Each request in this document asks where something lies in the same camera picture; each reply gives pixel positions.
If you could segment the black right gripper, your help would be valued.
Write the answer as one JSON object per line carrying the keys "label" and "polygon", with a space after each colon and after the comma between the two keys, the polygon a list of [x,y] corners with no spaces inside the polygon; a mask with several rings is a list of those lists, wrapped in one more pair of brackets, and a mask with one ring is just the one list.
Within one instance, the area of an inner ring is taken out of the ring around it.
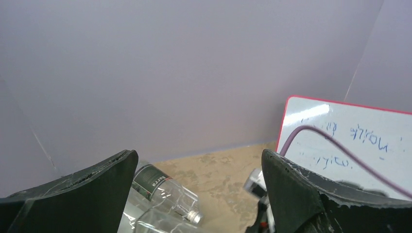
{"label": "black right gripper", "polygon": [[253,225],[248,226],[246,233],[275,233],[275,222],[272,209],[267,196],[262,197],[257,203],[257,217]]}

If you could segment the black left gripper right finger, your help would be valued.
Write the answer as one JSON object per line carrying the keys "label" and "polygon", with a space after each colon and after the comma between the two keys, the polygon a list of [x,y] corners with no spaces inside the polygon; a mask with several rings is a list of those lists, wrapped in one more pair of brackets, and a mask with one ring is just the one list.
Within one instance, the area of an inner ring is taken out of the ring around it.
{"label": "black left gripper right finger", "polygon": [[409,233],[412,203],[337,183],[272,150],[261,167],[278,233]]}

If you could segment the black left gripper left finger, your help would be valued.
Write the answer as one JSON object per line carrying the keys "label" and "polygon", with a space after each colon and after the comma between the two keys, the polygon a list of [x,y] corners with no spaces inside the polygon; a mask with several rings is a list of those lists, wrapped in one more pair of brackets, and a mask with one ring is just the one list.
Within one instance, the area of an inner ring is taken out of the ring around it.
{"label": "black left gripper left finger", "polygon": [[93,166],[0,200],[3,233],[115,233],[138,164],[123,150]]}

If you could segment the tall clear bottle silver cap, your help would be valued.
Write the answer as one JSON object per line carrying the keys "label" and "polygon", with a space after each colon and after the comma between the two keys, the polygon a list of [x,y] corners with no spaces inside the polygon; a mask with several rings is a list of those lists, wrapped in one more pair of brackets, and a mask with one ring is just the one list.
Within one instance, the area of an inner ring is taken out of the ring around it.
{"label": "tall clear bottle silver cap", "polygon": [[131,188],[155,209],[176,214],[194,225],[203,220],[198,195],[145,160],[138,162]]}

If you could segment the round clear bottle silver cap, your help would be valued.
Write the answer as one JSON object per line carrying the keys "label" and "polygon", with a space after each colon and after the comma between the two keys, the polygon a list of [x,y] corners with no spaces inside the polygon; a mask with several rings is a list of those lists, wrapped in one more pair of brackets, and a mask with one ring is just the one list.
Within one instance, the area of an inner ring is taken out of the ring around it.
{"label": "round clear bottle silver cap", "polygon": [[117,233],[133,233],[137,219],[150,207],[151,203],[145,197],[130,188]]}

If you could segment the clear glass bottle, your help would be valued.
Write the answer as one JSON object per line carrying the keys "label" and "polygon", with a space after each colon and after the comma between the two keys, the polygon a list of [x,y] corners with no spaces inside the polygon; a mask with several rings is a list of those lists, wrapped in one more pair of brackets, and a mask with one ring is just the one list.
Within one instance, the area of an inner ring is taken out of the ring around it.
{"label": "clear glass bottle", "polygon": [[137,218],[134,233],[209,233],[157,209],[149,209]]}

